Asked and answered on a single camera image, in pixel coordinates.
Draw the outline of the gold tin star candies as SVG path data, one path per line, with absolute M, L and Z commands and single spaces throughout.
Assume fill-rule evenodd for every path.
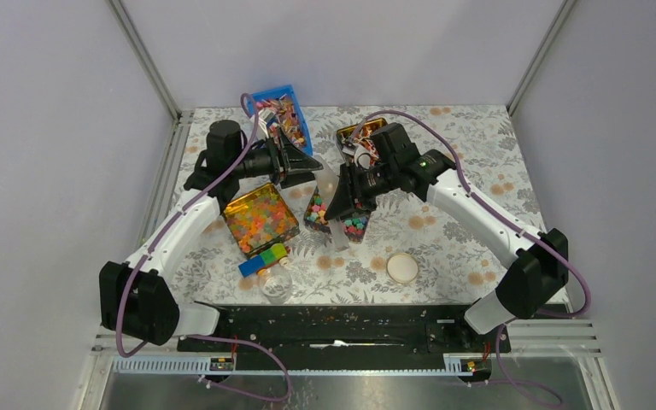
M 313 190 L 310 201 L 303 215 L 303 222 L 307 228 L 330 234 L 331 230 L 324 216 L 326 204 L 320 196 L 318 189 Z M 343 230 L 351 243 L 362 243 L 370 221 L 370 214 L 358 214 L 343 221 Z

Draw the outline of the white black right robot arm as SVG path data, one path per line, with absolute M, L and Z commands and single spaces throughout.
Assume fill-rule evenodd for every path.
M 378 196 L 403 190 L 442 210 L 484 244 L 506 268 L 500 283 L 474 302 L 455 330 L 461 348 L 476 352 L 489 332 L 512 319 L 529 319 L 568 282 L 567 239 L 522 222 L 473 188 L 459 165 L 442 152 L 420 153 L 404 126 L 389 123 L 370 136 L 378 161 L 367 169 L 340 167 L 325 218 L 344 220 L 360 208 L 373 210 Z

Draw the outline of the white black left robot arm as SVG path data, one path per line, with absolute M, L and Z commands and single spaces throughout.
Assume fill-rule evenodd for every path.
M 273 139 L 265 130 L 262 121 L 251 135 L 234 120 L 209 126 L 206 148 L 168 216 L 125 261 L 108 261 L 99 272 L 104 328 L 154 345 L 192 335 L 212 351 L 228 345 L 231 329 L 219 320 L 219 311 L 202 302 L 177 302 L 169 284 L 190 246 L 224 213 L 241 180 L 267 176 L 290 187 L 322 169 L 285 135 Z

